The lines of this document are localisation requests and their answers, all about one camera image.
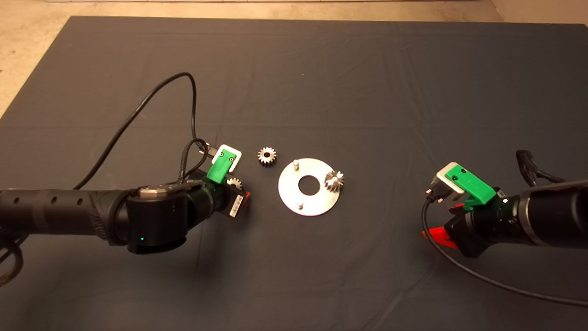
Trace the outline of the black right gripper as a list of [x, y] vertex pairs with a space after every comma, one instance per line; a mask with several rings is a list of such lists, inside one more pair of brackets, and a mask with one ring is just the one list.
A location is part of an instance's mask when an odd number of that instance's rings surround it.
[[458, 249], [464, 257], [477, 258], [490, 246], [511, 240], [504, 208], [509, 210], [509, 205], [502, 198], [494, 198], [471, 211], [466, 211], [464, 204], [454, 205], [448, 209], [455, 216], [447, 223], [447, 230], [429, 228], [421, 234], [426, 238], [428, 233], [438, 245]]

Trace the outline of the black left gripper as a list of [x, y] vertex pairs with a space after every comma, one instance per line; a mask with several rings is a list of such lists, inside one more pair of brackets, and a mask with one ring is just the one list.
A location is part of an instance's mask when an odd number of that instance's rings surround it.
[[239, 190], [235, 186], [213, 183], [214, 198], [212, 214], [221, 214], [230, 218], [237, 218], [239, 211], [250, 200], [250, 191]]

